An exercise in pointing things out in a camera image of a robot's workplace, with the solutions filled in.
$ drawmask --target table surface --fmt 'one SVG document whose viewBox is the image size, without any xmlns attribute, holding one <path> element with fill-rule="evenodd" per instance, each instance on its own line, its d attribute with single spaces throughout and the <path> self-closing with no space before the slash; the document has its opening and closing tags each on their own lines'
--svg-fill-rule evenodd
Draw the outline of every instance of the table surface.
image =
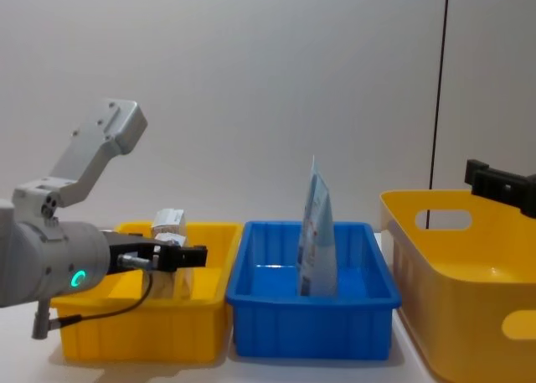
<svg viewBox="0 0 536 383">
<path fill-rule="evenodd" d="M 0 309 L 0 373 L 3 381 L 79 383 L 435 382 L 393 313 L 393 346 L 385 362 L 270 360 L 241 358 L 232 343 L 216 365 L 82 364 L 64 361 L 59 332 L 44 341 L 30 338 L 35 303 Z"/>
</svg>

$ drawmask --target black cable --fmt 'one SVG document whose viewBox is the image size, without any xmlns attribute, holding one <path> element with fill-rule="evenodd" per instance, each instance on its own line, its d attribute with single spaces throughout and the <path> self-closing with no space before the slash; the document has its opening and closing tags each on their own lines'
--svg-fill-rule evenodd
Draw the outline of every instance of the black cable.
<svg viewBox="0 0 536 383">
<path fill-rule="evenodd" d="M 449 0 L 445 0 L 445 12 L 443 13 L 443 34 L 441 36 L 441 55 L 439 58 L 439 76 L 437 80 L 437 96 L 435 98 L 434 141 L 432 143 L 432 159 L 430 164 L 430 182 L 428 189 L 432 189 L 434 182 L 434 166 L 436 165 L 436 141 L 437 121 L 439 119 L 439 104 L 441 100 L 441 83 L 443 81 L 443 58 L 445 57 L 446 17 L 449 13 Z M 430 227 L 430 210 L 426 211 L 426 229 Z"/>
<path fill-rule="evenodd" d="M 146 291 L 143 293 L 142 297 L 139 298 L 132 305 L 127 306 L 126 308 L 114 310 L 113 312 L 108 312 L 108 313 L 91 314 L 89 316 L 82 316 L 81 314 L 73 314 L 71 316 L 65 316 L 64 318 L 57 318 L 55 320 L 50 321 L 51 329 L 62 329 L 63 327 L 70 326 L 71 324 L 84 322 L 86 320 L 96 320 L 98 318 L 111 318 L 113 316 L 118 316 L 120 314 L 130 312 L 131 310 L 134 310 L 135 308 L 139 307 L 142 303 L 145 302 L 145 300 L 149 296 L 149 293 L 151 292 L 151 289 L 152 289 L 152 274 L 149 273 L 149 283 L 147 284 Z"/>
</svg>

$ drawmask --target blue plastic bin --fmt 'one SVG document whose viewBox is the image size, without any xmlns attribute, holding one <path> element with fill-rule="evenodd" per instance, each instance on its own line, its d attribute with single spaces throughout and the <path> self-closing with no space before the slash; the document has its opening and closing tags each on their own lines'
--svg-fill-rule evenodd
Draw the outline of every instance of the blue plastic bin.
<svg viewBox="0 0 536 383">
<path fill-rule="evenodd" d="M 298 222 L 249 222 L 227 288 L 241 356 L 386 360 L 400 305 L 371 227 L 335 223 L 336 298 L 296 293 Z"/>
</svg>

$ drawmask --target yellow plastic bin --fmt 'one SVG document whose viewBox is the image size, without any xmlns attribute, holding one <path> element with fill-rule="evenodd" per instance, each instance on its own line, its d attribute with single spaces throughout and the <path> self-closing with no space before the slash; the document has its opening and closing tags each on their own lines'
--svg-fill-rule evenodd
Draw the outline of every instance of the yellow plastic bin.
<svg viewBox="0 0 536 383">
<path fill-rule="evenodd" d="M 381 198 L 399 314 L 429 367 L 458 383 L 536 381 L 536 220 L 468 191 Z M 472 224 L 423 230 L 422 210 L 466 210 Z"/>
<path fill-rule="evenodd" d="M 119 225 L 121 233 L 151 234 L 151 222 Z M 206 245 L 207 265 L 195 268 L 192 297 L 182 302 L 148 299 L 140 308 L 111 318 L 61 329 L 68 360 L 212 362 L 224 347 L 230 326 L 225 289 L 235 261 L 242 225 L 187 224 L 188 243 Z M 142 293 L 142 272 L 106 277 L 97 287 L 55 298 L 60 317 L 96 314 L 127 307 Z"/>
</svg>

